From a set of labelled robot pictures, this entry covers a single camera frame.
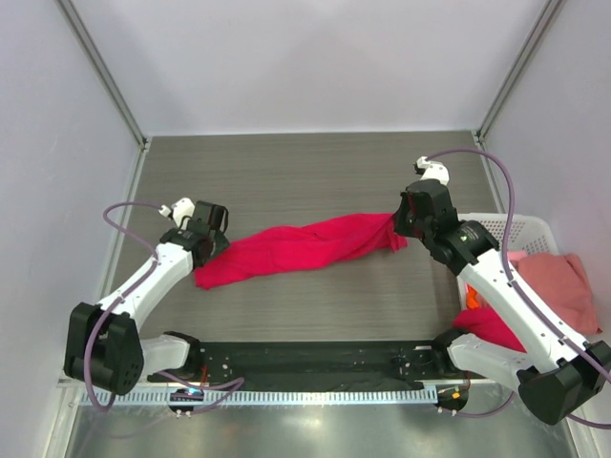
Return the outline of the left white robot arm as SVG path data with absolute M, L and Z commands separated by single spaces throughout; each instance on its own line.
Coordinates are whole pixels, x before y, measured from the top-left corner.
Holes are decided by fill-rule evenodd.
M 71 312 L 63 371 L 87 390 L 120 396 L 163 371 L 184 381 L 202 372 L 198 339 L 177 331 L 142 339 L 139 332 L 182 279 L 229 247 L 228 210 L 189 198 L 157 210 L 174 226 L 148 247 L 150 258 L 114 292 L 94 304 L 82 302 Z

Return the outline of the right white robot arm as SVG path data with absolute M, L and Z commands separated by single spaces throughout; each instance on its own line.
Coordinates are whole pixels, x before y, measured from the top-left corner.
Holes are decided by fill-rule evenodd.
M 432 258 L 473 287 L 513 331 L 520 352 L 473 333 L 447 332 L 430 355 L 441 377 L 469 371 L 511 389 L 541 422 L 553 426 L 610 380 L 610 347 L 590 343 L 556 315 L 513 270 L 501 244 L 476 220 L 459 217 L 446 185 L 422 179 L 401 194 L 400 236 L 419 239 Z

